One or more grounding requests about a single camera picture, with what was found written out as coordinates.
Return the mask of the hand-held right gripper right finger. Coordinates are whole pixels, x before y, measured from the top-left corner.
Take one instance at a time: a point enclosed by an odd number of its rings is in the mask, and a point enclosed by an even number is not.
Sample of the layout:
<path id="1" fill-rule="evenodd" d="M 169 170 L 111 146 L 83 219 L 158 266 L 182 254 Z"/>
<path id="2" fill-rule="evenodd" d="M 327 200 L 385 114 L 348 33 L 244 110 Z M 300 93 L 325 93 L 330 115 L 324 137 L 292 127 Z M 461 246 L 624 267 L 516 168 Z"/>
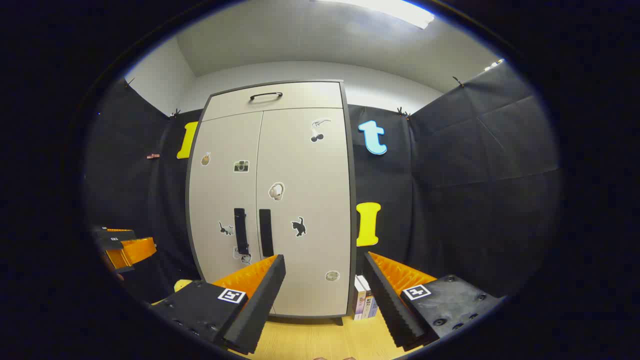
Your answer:
<path id="1" fill-rule="evenodd" d="M 457 275 L 436 278 L 372 251 L 363 259 L 363 276 L 394 344 L 404 351 L 452 337 L 504 301 Z"/>

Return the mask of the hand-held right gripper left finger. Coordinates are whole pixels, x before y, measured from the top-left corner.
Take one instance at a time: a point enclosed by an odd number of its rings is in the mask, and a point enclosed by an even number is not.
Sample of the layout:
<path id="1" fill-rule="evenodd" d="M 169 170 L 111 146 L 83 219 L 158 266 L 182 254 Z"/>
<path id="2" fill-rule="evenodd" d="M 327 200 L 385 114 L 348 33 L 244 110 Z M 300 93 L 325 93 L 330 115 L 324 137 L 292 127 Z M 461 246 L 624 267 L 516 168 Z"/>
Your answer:
<path id="1" fill-rule="evenodd" d="M 149 310 L 208 346 L 252 354 L 285 276 L 285 257 L 277 254 L 213 283 L 178 281 L 174 293 L 149 305 Z"/>

